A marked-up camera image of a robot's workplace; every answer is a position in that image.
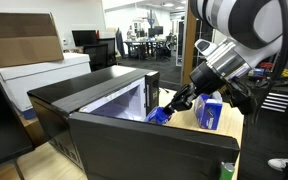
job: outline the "wall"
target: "wall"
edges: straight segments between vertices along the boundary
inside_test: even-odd
[[[172,12],[170,13],[170,16],[171,16],[171,20],[182,20],[181,18],[183,16],[185,16],[185,12],[182,11],[182,12]]]
[[[148,10],[143,8],[127,7],[119,10],[108,11],[105,13],[105,20],[107,27],[120,28],[123,35],[123,40],[126,40],[127,31],[132,21],[139,16],[147,17]],[[168,11],[162,11],[153,9],[153,19],[155,19],[154,26],[163,26],[164,36],[167,36],[172,29],[172,22],[170,19],[170,13]],[[149,27],[147,20],[144,20],[145,27]]]
[[[154,26],[163,26],[163,36],[168,36],[172,30],[170,12],[156,9],[153,13],[155,14]]]
[[[63,49],[75,48],[74,29],[106,29],[102,0],[0,0],[0,12],[51,12]]]

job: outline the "white box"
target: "white box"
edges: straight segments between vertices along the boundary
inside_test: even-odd
[[[27,91],[91,72],[88,55],[63,55],[62,61],[0,68],[0,82],[25,119],[35,117]]]

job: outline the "black cable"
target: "black cable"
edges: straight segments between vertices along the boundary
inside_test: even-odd
[[[281,76],[287,61],[288,61],[288,8],[285,0],[279,0],[281,15],[282,15],[282,26],[283,26],[283,42],[282,48],[280,51],[280,59],[279,62],[276,63],[275,71],[272,74],[272,77],[269,80],[268,87],[264,90],[262,97],[259,99],[255,112],[253,114],[253,123],[257,122],[259,111],[261,106],[275,84],[275,81]]]

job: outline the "office chair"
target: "office chair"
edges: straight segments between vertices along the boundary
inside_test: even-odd
[[[83,54],[90,56],[91,71],[104,69],[107,66],[107,44],[92,44],[83,47]]]
[[[107,44],[107,66],[117,65],[115,57],[115,38],[98,39],[97,44]]]
[[[170,41],[171,36],[167,36],[165,42],[157,43],[156,45],[157,57],[161,57],[162,60],[164,59],[168,59],[169,61],[171,60]]]

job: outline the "desk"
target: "desk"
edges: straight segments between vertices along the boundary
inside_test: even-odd
[[[153,48],[153,44],[156,43],[160,43],[160,42],[164,42],[164,40],[158,40],[158,41],[124,41],[124,43],[127,45],[128,48],[128,58],[131,58],[131,46],[133,46],[133,44],[140,44],[139,46],[143,46],[144,43],[146,44],[146,53],[149,57],[154,57],[154,48]]]
[[[169,94],[161,91],[160,105],[166,105],[174,94],[174,91],[170,91]],[[200,129],[192,109],[175,113],[167,126],[232,136],[241,144],[243,115],[237,108],[232,109],[228,104],[224,104],[218,130],[216,131]],[[45,143],[36,148],[35,151],[20,157],[18,164],[26,179],[87,179],[86,175],[76,165],[58,153],[49,143]],[[236,169],[238,169],[238,166],[239,158],[235,164]],[[0,167],[0,178],[3,177],[18,179],[16,171],[10,165]],[[233,179],[237,179],[237,171],[234,173]]]

